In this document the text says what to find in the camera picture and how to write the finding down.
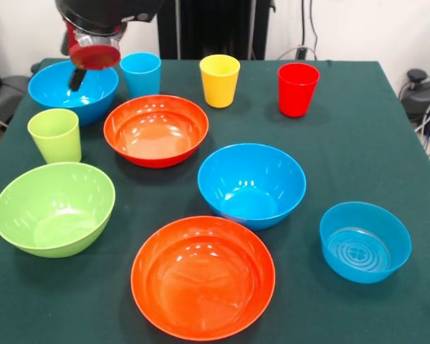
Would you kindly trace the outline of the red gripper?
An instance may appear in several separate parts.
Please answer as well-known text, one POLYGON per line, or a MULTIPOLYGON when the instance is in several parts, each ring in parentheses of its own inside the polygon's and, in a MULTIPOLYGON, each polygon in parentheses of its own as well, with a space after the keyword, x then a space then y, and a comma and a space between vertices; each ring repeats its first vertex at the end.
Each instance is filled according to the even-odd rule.
POLYGON ((72 63, 77 67, 70 76, 68 87, 77 92, 87 70, 103 70, 120 61, 121 35, 99 35, 81 30, 68 21, 67 48, 72 63))

